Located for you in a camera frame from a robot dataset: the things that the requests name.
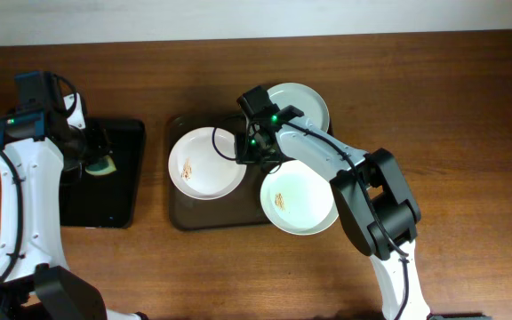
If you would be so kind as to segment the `green yellow sponge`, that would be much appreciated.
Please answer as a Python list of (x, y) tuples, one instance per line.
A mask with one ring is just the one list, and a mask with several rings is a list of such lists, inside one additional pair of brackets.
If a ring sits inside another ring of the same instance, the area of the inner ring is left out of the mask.
[(86, 165), (84, 170), (92, 176), (106, 176), (116, 171), (116, 165), (111, 156), (104, 156), (95, 164)]

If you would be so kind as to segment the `light grey plate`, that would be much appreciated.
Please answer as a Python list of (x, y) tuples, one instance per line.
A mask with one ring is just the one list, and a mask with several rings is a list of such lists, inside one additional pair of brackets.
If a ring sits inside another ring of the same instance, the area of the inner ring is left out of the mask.
[(314, 89), (297, 83), (283, 83), (268, 89), (270, 100), (280, 108), (294, 106), (303, 111), (313, 125), (328, 132), (330, 115), (321, 95)]

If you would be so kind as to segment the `pink plate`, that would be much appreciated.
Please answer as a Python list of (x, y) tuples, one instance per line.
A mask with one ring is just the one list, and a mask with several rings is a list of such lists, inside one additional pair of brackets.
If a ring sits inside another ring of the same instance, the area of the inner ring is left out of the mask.
[(235, 155), (235, 137), (213, 127), (202, 127), (185, 133), (172, 147), (168, 172), (173, 185), (186, 196), (198, 200), (214, 200), (226, 196), (242, 182), (247, 166), (223, 158)]

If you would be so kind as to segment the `cream white plate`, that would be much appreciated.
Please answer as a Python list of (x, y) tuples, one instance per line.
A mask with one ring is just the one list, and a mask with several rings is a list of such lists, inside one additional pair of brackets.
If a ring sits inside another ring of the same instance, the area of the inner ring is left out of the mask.
[(329, 182), (297, 160), (266, 175), (260, 204), (273, 225), (296, 236), (321, 233), (339, 218)]

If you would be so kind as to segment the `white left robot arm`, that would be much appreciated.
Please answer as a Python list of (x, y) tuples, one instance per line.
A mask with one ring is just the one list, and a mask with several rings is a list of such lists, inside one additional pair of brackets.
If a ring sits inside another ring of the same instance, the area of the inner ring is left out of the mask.
[(0, 319), (143, 319), (106, 307), (73, 274), (60, 235), (60, 178), (115, 171), (106, 131), (85, 121), (84, 99), (64, 76), (14, 78), (18, 105), (0, 118)]

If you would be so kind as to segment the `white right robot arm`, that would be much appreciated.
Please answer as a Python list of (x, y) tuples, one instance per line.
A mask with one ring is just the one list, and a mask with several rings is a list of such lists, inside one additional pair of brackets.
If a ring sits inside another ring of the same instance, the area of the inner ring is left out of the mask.
[(286, 156), (299, 160), (331, 187), (343, 230), (373, 265), (387, 319), (431, 317), (415, 262), (421, 212), (394, 156), (352, 148), (315, 128), (294, 106), (243, 106), (247, 133), (236, 160), (248, 164)]

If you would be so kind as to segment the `brown serving tray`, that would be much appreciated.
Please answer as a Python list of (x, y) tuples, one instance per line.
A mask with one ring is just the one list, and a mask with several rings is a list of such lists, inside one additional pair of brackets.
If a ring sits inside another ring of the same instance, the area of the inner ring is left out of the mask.
[[(227, 156), (234, 152), (224, 142), (234, 140), (234, 134), (243, 130), (245, 120), (240, 115), (190, 114), (176, 116), (168, 123), (168, 174), (171, 183), (168, 191), (168, 214), (174, 227), (181, 231), (212, 228), (246, 227), (268, 224), (261, 209), (260, 187), (264, 179), (274, 171), (271, 164), (249, 164), (235, 168), (235, 163), (220, 157), (212, 146), (212, 129), (218, 127), (215, 136), (217, 147)], [(204, 151), (201, 156), (230, 168), (225, 178), (214, 175), (217, 190), (204, 194), (195, 188), (196, 179), (181, 176), (183, 166), (192, 158), (181, 150), (190, 139), (201, 137)]]

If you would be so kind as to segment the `black tray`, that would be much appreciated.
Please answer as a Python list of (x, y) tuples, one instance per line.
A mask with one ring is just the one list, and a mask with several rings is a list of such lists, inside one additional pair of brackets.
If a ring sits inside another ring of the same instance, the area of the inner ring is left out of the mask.
[(64, 172), (60, 185), (60, 224), (80, 228), (128, 228), (132, 224), (146, 142), (137, 119), (89, 118), (89, 145), (108, 151), (115, 170), (99, 176), (85, 165)]

